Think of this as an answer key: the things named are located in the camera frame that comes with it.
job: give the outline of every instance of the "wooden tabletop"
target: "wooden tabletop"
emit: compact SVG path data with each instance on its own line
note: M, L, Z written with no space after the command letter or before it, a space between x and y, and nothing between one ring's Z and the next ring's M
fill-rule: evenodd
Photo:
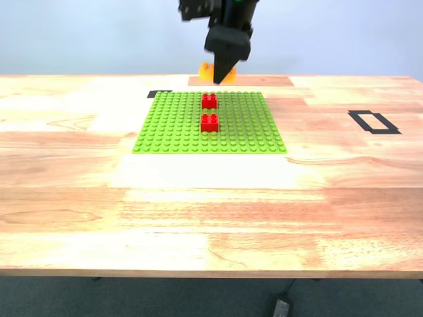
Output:
M150 90L260 91L288 154L133 155ZM0 77L0 274L423 279L423 83Z

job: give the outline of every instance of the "cable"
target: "cable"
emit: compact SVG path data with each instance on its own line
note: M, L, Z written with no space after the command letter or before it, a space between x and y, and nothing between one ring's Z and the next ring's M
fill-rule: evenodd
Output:
M289 284L288 284L288 286L286 287L285 291L282 293L283 295L288 295L288 292L289 292L289 290L291 289L291 287L292 287L292 285L293 285L293 282L295 282L295 280L296 280L296 279L292 279L292 280L289 282Z

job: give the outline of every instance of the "black tape marking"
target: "black tape marking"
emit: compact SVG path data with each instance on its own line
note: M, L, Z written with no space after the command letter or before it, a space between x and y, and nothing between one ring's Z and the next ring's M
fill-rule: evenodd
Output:
M150 90L147 98L154 98L158 92L172 92L171 90Z
M395 125L393 125L381 114L374 114L370 110L349 110L348 114L355 122L357 122L360 127L362 127L364 131L368 131L371 134L402 134ZM373 114L373 116L378 119L387 129L373 129L363 120L362 117L360 117L360 114Z

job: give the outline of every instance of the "white wall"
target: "white wall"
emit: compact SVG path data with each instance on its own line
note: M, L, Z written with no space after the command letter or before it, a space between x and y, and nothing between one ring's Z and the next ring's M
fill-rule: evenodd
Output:
M0 0L0 73L196 73L207 20L178 0ZM239 73L423 81L423 0L261 0Z

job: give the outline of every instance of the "orange block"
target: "orange block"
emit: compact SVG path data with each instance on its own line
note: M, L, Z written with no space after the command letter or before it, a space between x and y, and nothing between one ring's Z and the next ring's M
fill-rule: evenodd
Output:
M198 74L202 81L213 82L214 64L209 64L204 62L203 64L201 64ZM227 74L227 76L224 78L224 80L222 81L222 84L233 84L236 79L237 79L237 69L236 67L234 67L229 72L229 74Z

